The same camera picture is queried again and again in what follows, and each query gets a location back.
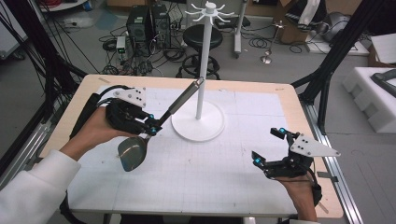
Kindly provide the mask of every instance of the wooden tabletop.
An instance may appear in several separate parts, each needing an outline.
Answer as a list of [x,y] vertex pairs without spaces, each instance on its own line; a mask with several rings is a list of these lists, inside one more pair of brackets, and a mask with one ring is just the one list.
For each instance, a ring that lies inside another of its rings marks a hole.
[[[48,143],[40,154],[45,157],[51,149],[61,148],[69,139],[76,120],[92,93],[97,92],[101,86],[126,85],[135,87],[162,88],[162,89],[185,89],[192,82],[186,78],[166,78],[166,77],[120,77],[88,75],[79,86],[64,115],[60,119]],[[224,80],[207,80],[206,90],[226,90],[242,92],[262,92],[274,93],[278,96],[289,131],[310,134],[309,123],[295,89],[289,84],[241,82]],[[327,173],[327,169],[322,158],[315,158],[317,172]],[[323,198],[317,206],[318,217],[341,217],[343,209],[335,193],[332,181],[329,178],[318,178],[322,186]]]

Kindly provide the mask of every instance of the chair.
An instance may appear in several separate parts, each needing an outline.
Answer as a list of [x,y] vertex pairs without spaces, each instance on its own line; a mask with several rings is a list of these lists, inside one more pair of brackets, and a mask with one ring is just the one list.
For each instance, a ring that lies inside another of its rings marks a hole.
[[[191,56],[188,56],[183,60],[181,66],[178,68],[178,73],[176,77],[182,77],[181,71],[184,70],[188,74],[193,75],[195,77],[200,76],[201,70],[201,58],[202,58],[202,47],[204,42],[204,29],[205,26],[202,24],[193,25],[187,28],[183,33],[184,42],[194,48],[197,53]],[[212,36],[210,38],[210,48],[214,49],[218,47],[222,42],[222,34],[216,29],[212,28]],[[207,73],[206,76],[214,75],[217,80],[220,80],[218,71],[220,67],[218,61],[216,61],[213,57],[209,56],[208,65],[207,65]]]

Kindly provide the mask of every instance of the lab coat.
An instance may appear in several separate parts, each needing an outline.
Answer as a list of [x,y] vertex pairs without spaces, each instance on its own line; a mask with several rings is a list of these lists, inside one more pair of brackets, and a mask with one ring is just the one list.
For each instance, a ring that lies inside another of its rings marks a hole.
[[[44,224],[58,209],[81,165],[52,150],[31,171],[21,171],[0,191],[0,224]],[[291,220],[290,224],[316,222]]]

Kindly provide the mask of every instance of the hand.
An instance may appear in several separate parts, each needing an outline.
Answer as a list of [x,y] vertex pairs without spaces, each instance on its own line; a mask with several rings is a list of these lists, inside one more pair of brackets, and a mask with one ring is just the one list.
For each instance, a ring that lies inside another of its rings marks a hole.
[[297,210],[298,219],[318,222],[317,212],[314,206],[314,196],[312,195],[311,180],[306,175],[300,175],[294,178],[278,177],[276,180],[288,191]]
[[100,106],[60,151],[78,161],[87,151],[118,136],[132,137],[134,134],[113,129],[106,120],[106,108]]

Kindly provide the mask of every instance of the gray floor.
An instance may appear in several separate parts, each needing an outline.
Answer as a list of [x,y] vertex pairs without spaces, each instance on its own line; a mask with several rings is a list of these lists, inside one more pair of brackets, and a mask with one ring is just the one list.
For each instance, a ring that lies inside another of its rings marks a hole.
[[[57,14],[61,18],[79,9]],[[109,35],[111,30],[125,24],[122,13],[110,12],[104,6],[90,12],[94,26],[77,29],[70,36],[87,55],[93,65],[101,71],[106,65],[106,52],[101,36]],[[262,28],[270,24],[265,18],[250,18],[248,29]],[[271,37],[273,29],[255,31],[256,34]],[[273,47],[273,62],[263,64],[259,58],[264,49],[253,48],[246,39],[242,41],[242,54],[238,59],[233,56],[233,33],[224,33],[224,41],[210,51],[211,56],[220,64],[219,74],[224,80],[252,82],[291,83],[314,72],[326,55],[308,53],[302,46],[301,53],[293,53],[290,46],[276,44]],[[95,70],[73,47],[71,41],[64,39],[69,57],[75,66],[88,73]],[[158,66],[164,59],[154,63]],[[396,177],[393,175],[393,161],[396,158],[396,134],[375,133],[367,118],[353,103],[345,91],[342,81],[354,67],[367,66],[363,56],[347,56],[336,70],[331,83],[326,118],[326,131],[332,147],[342,152],[338,159],[353,198],[359,208],[364,223],[394,223],[396,220]],[[148,76],[174,77],[179,63],[165,63]],[[20,131],[44,101],[43,90],[30,61],[0,62],[0,156],[10,147]],[[100,214],[78,214],[89,223],[101,222]],[[276,223],[274,218],[257,218],[257,223]],[[345,218],[321,219],[322,223],[347,223]],[[66,223],[58,213],[49,223]]]

